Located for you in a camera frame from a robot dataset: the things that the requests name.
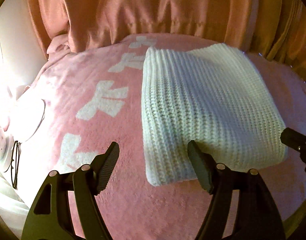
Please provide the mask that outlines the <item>white red black knit sweater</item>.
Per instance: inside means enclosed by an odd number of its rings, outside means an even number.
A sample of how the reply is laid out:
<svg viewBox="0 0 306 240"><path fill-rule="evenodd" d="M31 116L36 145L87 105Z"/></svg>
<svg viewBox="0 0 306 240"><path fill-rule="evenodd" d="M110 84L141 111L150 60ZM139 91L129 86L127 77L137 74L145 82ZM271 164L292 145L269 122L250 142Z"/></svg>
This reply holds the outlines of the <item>white red black knit sweater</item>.
<svg viewBox="0 0 306 240"><path fill-rule="evenodd" d="M283 162L285 123L259 71L223 43L190 51L147 50L141 87L146 178L153 186L193 180L188 142L230 169Z"/></svg>

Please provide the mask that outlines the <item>black eyeglasses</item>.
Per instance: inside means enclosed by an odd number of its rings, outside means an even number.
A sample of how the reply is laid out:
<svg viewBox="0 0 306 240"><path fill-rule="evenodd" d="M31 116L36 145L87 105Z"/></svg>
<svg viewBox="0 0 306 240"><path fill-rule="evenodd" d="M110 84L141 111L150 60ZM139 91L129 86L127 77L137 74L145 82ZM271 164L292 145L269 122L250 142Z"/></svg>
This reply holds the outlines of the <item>black eyeglasses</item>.
<svg viewBox="0 0 306 240"><path fill-rule="evenodd" d="M20 160L20 149L21 143L17 140L14 141L11 156L10 156L10 163L6 169L6 171L10 170L10 179L12 183L12 188L17 189L18 186L18 170L19 170L19 160Z"/></svg>

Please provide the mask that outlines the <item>pink blanket with white bows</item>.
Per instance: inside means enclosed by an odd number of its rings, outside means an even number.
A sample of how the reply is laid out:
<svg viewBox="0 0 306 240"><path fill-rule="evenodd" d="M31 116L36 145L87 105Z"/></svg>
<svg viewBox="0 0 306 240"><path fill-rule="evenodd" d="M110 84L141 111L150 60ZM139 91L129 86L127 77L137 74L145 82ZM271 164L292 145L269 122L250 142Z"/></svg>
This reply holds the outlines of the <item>pink blanket with white bows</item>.
<svg viewBox="0 0 306 240"><path fill-rule="evenodd" d="M111 236L194 239L211 201L197 178L162 186L146 178L143 66L151 47L190 51L213 44L187 35L130 35L112 46L73 53L67 35L55 37L47 63L19 98L10 122L21 142L16 192L24 203L32 205L50 171L74 172L117 142L119 159L95 198ZM259 71L285 128L306 134L306 83L288 66L244 54ZM258 169L282 219L306 199L304 168L299 154L287 148L283 162Z"/></svg>

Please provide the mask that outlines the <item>orange satin curtain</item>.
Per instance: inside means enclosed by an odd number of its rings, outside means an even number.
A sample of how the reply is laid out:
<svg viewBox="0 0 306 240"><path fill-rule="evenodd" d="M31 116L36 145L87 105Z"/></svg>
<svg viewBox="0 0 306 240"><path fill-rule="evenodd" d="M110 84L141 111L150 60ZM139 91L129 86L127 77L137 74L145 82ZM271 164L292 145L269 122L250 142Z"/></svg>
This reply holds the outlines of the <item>orange satin curtain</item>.
<svg viewBox="0 0 306 240"><path fill-rule="evenodd" d="M224 42L290 65L306 80L306 7L301 0L27 0L42 50L65 34L71 51L131 34L171 33Z"/></svg>

